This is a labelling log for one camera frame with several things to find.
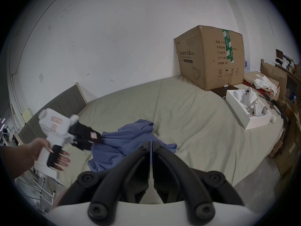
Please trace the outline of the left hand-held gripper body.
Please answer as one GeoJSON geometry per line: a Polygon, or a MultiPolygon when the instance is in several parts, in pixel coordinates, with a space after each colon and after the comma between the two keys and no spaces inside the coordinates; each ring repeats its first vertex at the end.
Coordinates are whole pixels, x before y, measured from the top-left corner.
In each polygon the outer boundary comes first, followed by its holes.
{"type": "Polygon", "coordinates": [[[69,133],[69,129],[79,120],[78,115],[72,115],[70,118],[61,115],[53,109],[46,108],[39,114],[39,125],[46,135],[46,140],[54,153],[51,155],[46,148],[42,148],[38,159],[34,163],[34,168],[41,173],[57,180],[58,170],[50,166],[49,158],[57,157],[62,148],[73,143],[75,136],[69,133]]]}

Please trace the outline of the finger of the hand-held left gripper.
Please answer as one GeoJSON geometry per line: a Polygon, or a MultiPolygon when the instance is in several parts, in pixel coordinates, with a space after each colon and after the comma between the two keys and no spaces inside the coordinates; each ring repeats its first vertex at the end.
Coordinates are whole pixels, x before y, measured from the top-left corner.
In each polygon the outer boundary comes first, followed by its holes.
{"type": "Polygon", "coordinates": [[[92,145],[101,143],[102,140],[102,135],[92,129],[71,130],[70,134],[75,137],[71,145],[80,150],[91,151],[92,145]]]}
{"type": "Polygon", "coordinates": [[[88,131],[93,131],[93,129],[89,126],[85,126],[79,122],[73,124],[70,127],[70,132],[88,132],[88,131]]]}

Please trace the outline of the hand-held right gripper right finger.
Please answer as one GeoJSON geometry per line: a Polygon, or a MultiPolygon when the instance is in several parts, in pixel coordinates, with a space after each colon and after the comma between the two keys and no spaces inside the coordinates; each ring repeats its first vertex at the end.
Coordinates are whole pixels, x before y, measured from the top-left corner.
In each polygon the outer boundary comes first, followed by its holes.
{"type": "Polygon", "coordinates": [[[152,142],[154,188],[164,204],[184,201],[189,220],[212,220],[213,202],[245,206],[234,187],[219,171],[190,168],[159,142],[152,142]]]}

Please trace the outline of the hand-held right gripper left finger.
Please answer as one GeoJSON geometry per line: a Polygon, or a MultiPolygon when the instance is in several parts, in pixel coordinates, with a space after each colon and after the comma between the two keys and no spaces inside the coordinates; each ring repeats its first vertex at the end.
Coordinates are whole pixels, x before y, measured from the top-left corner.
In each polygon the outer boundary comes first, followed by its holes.
{"type": "Polygon", "coordinates": [[[150,142],[144,142],[114,168],[85,171],[63,195],[59,206],[89,202],[90,220],[113,220],[118,201],[139,203],[149,187],[150,142]]]}

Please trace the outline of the person's left hand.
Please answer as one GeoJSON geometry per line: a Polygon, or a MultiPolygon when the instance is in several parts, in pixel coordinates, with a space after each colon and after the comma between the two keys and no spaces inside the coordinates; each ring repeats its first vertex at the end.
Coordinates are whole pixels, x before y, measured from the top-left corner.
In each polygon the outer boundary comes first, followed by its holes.
{"type": "MultiPolygon", "coordinates": [[[[53,153],[50,143],[43,138],[34,139],[31,143],[28,144],[28,146],[29,146],[29,154],[30,154],[28,169],[33,167],[34,162],[38,159],[40,152],[43,148],[45,148],[48,152],[53,153]]],[[[68,164],[70,163],[70,160],[69,158],[67,158],[67,156],[69,156],[69,153],[67,153],[64,150],[61,150],[53,165],[53,168],[59,171],[64,171],[62,166],[67,167],[68,164]]]]}

